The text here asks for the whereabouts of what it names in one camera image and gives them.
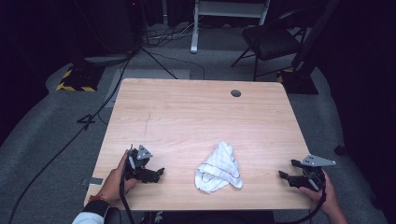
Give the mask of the black seat edge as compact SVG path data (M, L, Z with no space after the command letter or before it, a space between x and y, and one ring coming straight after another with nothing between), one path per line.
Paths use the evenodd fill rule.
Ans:
M116 207L109 207L106 212L104 224L121 224L121 212Z

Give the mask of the person's dark clothing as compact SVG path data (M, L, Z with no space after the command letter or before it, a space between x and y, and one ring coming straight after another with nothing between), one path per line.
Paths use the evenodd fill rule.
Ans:
M147 212L139 224L276 224L265 211Z

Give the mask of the person's left hand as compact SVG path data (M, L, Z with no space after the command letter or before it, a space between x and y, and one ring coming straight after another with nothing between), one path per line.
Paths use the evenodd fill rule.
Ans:
M109 204L114 204L120 200L120 181L127 155L128 151L125 150L123 156L120 159L119 165L110 171L104 185L95 195L96 198L99 198L100 200L103 200Z

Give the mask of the black folding chair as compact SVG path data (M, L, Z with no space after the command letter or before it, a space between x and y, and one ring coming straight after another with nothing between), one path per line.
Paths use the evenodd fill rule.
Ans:
M244 29L242 37L247 43L247 48L232 63L232 67L242 59L253 57L253 80L256 80L262 76L258 73L259 61L270 61L297 53L304 43L307 30L304 19L307 15L307 8L294 9L269 23Z

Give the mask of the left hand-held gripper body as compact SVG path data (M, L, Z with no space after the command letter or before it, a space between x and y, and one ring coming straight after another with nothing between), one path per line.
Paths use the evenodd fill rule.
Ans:
M124 177L126 180L136 179L141 180L145 175L152 175L151 171L146 169L145 166L149 162L152 154L142 145L138 148L131 147L128 151L126 168Z

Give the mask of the white metal stand frame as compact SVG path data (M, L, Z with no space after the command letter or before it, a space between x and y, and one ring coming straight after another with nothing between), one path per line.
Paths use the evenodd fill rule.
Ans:
M271 0L263 0L262 3L239 3L220 2L208 0L195 0L193 10L193 31L191 37L190 52L198 51L199 20L203 16L236 17L258 19L263 24L270 6Z

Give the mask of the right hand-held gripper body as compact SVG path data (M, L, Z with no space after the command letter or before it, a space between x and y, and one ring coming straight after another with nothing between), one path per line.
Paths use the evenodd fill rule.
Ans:
M319 191L325 185L325 177L322 172L324 166L334 166L336 161L327 160L319 156L308 154L300 161L303 174L312 186L312 190Z

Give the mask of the grey tape strip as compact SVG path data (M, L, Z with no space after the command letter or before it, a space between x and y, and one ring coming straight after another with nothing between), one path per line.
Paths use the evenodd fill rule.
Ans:
M90 186L90 185L101 185L103 183L104 179L103 178L97 178L97 177L89 177L89 178L83 178L80 182L82 186Z

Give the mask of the white towel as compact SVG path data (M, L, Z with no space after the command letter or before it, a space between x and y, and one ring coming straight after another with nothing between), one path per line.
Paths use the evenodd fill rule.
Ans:
M212 193L231 184L236 189L243 187L238 162L233 147L219 142L216 149L195 170L195 187L205 193Z

